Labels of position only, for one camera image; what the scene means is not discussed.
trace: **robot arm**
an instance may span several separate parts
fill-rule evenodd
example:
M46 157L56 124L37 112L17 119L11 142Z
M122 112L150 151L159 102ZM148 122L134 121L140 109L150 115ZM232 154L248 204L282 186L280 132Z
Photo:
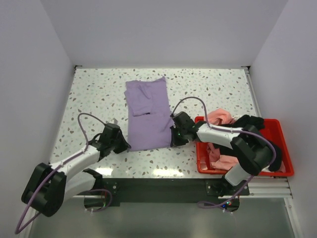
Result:
M51 165L44 163L37 165L22 194L22 202L27 204L44 178L62 165L36 194L31 204L31 207L50 217L58 211L67 199L95 186L102 187L98 184L102 180L102 176L93 170L85 169L86 167L100 161L109 155L112 150L119 154L130 148L119 126L111 123L105 124L104 131L89 141L86 150L83 148L74 155ZM80 152L84 153L76 159L70 160Z
M248 131L261 135L252 125L235 128L212 125L205 121L194 121L185 113L171 115L175 127L172 127L172 143L174 146L184 145L188 141L211 142L232 149L239 161L223 177L216 189L224 192L226 188L237 186L250 175L257 176L272 160L273 152L261 139L236 131Z

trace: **black metal mount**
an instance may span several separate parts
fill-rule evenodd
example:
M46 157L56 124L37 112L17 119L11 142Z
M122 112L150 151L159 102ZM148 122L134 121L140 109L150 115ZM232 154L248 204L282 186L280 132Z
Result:
M104 188L113 195L111 206L120 206L122 202L132 203L197 203L209 201L219 204L221 195L233 195L239 188L231 187L224 194L214 189L216 184L223 183L221 178L104 178ZM101 193L81 193L81 195L100 195ZM249 195L249 188L243 189L240 195ZM100 198L85 198L85 207L101 207Z

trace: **pink cloth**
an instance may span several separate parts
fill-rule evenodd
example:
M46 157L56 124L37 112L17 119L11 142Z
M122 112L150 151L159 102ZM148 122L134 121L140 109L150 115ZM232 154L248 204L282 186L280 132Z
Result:
M235 122L230 112L222 108L209 113L207 119L213 125L233 124ZM212 143L208 143L207 152L209 154L210 166L216 170L229 170L238 163L236 157L221 155L220 150L215 149Z
M220 150L215 149L212 143L208 143L207 152L209 154L210 166L214 169L229 170L238 163L236 157L221 155Z
M230 112L219 108L207 115L207 119L210 124L221 125L221 124L232 124L235 120L232 118Z

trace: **folded garment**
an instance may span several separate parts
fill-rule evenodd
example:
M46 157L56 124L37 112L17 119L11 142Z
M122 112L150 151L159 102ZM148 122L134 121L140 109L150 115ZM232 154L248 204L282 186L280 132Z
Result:
M126 87L131 151L169 147L173 120L170 118L165 78L152 82L129 81Z

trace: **clothing pile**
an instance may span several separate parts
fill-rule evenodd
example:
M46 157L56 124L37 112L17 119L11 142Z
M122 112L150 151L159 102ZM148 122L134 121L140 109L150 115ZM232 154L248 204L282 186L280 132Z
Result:
M254 125L258 130L264 128L264 119L249 115L244 116L235 116L232 117L229 112L224 109L217 109L207 115L207 118L210 124L221 125L225 127L245 127L246 125ZM270 143L276 150L276 158L273 164L268 168L265 168L265 172L285 172L285 166L282 162L282 151L275 145L272 141ZM225 146L208 143L207 152L209 154L210 166L215 170L229 170L235 166L238 162L237 157L232 149L229 149Z

